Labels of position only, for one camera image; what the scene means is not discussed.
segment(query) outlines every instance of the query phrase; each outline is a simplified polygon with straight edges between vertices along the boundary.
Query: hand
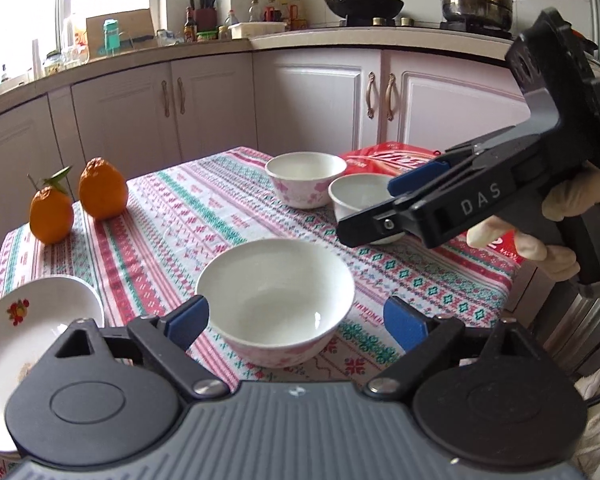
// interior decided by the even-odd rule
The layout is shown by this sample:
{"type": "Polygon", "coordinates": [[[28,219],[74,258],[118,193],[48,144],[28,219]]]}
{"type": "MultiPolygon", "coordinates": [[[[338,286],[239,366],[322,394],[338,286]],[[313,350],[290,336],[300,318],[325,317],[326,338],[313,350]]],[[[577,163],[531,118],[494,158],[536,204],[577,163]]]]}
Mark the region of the hand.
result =
{"type": "MultiPolygon", "coordinates": [[[[554,222],[578,216],[600,203],[600,170],[588,162],[574,179],[555,186],[542,202],[542,215],[554,222]]],[[[491,216],[467,231],[469,247],[483,248],[514,231],[514,243],[520,256],[535,262],[554,281],[568,280],[580,272],[576,253],[568,247],[545,245],[533,236],[519,232],[513,225],[491,216]]]]}

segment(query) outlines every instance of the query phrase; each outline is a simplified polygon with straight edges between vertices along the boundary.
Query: pot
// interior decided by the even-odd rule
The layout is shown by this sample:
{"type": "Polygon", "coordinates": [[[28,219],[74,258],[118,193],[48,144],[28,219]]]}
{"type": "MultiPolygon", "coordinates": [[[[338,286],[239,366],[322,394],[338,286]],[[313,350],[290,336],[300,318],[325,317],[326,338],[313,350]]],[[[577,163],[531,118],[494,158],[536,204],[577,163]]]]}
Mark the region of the pot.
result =
{"type": "Polygon", "coordinates": [[[472,22],[509,30],[513,22],[513,0],[440,0],[448,22],[472,22]]]}
{"type": "Polygon", "coordinates": [[[331,12],[341,18],[390,20],[402,10],[402,0],[324,0],[331,12]]]}

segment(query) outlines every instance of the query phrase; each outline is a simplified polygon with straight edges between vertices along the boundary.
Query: tablecloth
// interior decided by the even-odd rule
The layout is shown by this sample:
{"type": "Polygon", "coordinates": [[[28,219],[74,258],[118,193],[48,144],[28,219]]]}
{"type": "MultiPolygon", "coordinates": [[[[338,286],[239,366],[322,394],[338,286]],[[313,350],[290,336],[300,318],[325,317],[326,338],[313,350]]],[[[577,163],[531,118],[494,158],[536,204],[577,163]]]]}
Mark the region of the tablecloth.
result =
{"type": "Polygon", "coordinates": [[[240,380],[368,381],[402,353],[382,325],[382,305],[392,294],[427,315],[451,313],[471,326],[497,320],[517,263],[469,248],[463,237],[435,250],[411,236],[346,248],[337,241],[331,208],[294,210],[277,199],[264,172],[268,159],[235,148],[131,180],[122,215],[94,222],[75,203],[72,233],[54,246],[41,245],[22,226],[0,250],[0,297],[34,278],[72,274],[94,286],[109,323],[121,326],[179,306],[193,295],[206,264],[241,243],[293,237],[331,248],[354,274],[356,299],[320,355],[293,368],[259,368],[212,328],[190,348],[192,358],[232,388],[240,380]]]}

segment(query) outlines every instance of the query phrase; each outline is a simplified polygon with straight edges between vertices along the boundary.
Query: white plate with fruit decal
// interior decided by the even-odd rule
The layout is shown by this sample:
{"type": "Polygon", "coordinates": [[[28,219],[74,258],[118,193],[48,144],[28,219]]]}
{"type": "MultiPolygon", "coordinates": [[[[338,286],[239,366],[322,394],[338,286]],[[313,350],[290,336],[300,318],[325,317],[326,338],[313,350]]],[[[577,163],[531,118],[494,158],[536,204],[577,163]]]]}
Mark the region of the white plate with fruit decal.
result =
{"type": "Polygon", "coordinates": [[[67,326],[92,318],[104,326],[104,309],[94,288],[74,276],[49,276],[0,298],[0,455],[16,446],[4,423],[11,393],[67,326]]]}

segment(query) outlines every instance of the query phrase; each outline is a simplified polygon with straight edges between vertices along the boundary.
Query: gray ribbed surface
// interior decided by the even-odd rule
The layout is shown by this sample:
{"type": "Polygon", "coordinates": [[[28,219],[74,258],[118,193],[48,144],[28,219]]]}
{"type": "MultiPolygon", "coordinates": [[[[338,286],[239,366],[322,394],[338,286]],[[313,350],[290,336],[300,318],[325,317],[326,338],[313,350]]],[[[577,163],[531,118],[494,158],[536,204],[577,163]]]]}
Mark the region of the gray ribbed surface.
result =
{"type": "Polygon", "coordinates": [[[350,383],[243,383],[202,402],[159,449],[101,473],[26,464],[11,480],[581,480],[566,464],[500,474],[450,464],[399,404],[375,402],[350,383]],[[296,388],[304,394],[294,396],[296,388]]]}

